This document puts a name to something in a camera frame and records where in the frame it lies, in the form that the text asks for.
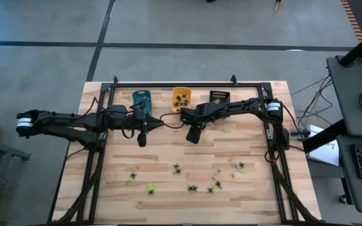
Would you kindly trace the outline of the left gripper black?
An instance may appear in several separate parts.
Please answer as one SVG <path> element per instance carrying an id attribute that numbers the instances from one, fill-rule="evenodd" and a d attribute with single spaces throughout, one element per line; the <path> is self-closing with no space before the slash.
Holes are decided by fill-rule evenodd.
<path id="1" fill-rule="evenodd" d="M 147 123 L 146 123 L 146 114 L 144 110 L 135 110 L 133 112 L 132 121 L 134 128 L 139 130 L 140 133 L 137 137 L 137 142 L 139 147 L 145 147 L 147 141 Z M 157 119 L 153 116 L 149 116 L 149 130 L 152 131 L 159 127 L 163 126 L 163 121 L 161 119 Z"/>

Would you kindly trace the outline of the yellow plastic bin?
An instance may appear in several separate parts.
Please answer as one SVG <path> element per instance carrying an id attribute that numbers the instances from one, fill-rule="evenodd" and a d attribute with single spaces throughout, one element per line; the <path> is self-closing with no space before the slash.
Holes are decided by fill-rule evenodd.
<path id="1" fill-rule="evenodd" d="M 189 105 L 187 107 L 190 106 L 190 103 L 191 103 L 191 89 L 188 88 L 188 87 L 175 87 L 173 90 L 172 90 L 172 101 L 171 101 L 171 109 L 176 112 L 176 107 L 174 107 L 174 103 L 175 102 L 178 102 L 176 101 L 176 96 L 181 96 L 182 97 L 182 94 L 187 94 L 187 98 L 184 99 L 184 101 L 188 101 L 189 102 Z"/>

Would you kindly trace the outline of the teal plastic bin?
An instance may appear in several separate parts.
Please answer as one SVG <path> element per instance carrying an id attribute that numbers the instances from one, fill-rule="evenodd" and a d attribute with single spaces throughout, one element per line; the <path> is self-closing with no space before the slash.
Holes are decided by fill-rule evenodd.
<path id="1" fill-rule="evenodd" d="M 146 114 L 152 114 L 152 102 L 151 102 L 151 93 L 149 90 L 137 90 L 132 93 L 133 105 L 132 109 L 139 108 L 143 109 Z"/>

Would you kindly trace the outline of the black slotted plastic basket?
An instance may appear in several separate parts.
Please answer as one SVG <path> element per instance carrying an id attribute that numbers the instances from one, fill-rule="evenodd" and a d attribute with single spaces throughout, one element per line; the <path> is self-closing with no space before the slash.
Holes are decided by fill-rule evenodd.
<path id="1" fill-rule="evenodd" d="M 218 90 L 211 90 L 209 92 L 209 102 L 213 102 L 216 99 L 221 100 L 221 104 L 230 103 L 230 93 Z"/>

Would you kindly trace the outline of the black diagonal desk beam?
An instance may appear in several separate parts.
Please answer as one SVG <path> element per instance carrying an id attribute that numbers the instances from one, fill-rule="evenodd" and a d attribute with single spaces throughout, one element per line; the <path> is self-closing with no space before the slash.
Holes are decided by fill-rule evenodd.
<path id="1" fill-rule="evenodd" d="M 323 131 L 306 139 L 303 142 L 304 152 L 310 153 L 313 150 L 335 140 L 339 135 L 346 135 L 347 129 L 343 119 L 327 127 Z"/>

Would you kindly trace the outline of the white paper sheet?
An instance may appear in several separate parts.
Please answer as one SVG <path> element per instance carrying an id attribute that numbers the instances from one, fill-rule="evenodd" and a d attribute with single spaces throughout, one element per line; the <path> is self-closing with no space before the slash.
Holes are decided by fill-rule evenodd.
<path id="1" fill-rule="evenodd" d="M 317 127 L 312 124 L 307 126 L 306 129 L 310 132 L 309 138 L 317 135 L 318 133 L 324 130 L 323 128 Z M 326 143 L 323 146 L 319 146 L 318 148 L 309 152 L 307 155 L 310 159 L 330 164 L 333 166 L 340 166 L 339 146 L 336 140 Z"/>

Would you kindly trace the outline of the large grey desk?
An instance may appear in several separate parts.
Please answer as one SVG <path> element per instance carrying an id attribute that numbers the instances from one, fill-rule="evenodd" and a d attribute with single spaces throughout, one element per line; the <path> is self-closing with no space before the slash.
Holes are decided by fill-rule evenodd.
<path id="1" fill-rule="evenodd" d="M 344 67 L 338 58 L 329 57 L 326 64 L 347 133 L 362 136 L 362 108 L 359 103 L 362 93 L 362 59 L 355 60 L 350 67 Z"/>

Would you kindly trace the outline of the grey keyboard desk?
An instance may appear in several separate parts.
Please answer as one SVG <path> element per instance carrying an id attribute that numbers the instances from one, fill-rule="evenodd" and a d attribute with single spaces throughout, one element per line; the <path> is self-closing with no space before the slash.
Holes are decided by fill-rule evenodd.
<path id="1" fill-rule="evenodd" d="M 344 178 L 348 187 L 348 202 L 362 213 L 362 179 L 358 177 L 354 165 L 354 144 L 362 144 L 362 137 L 343 136 L 336 138 Z"/>

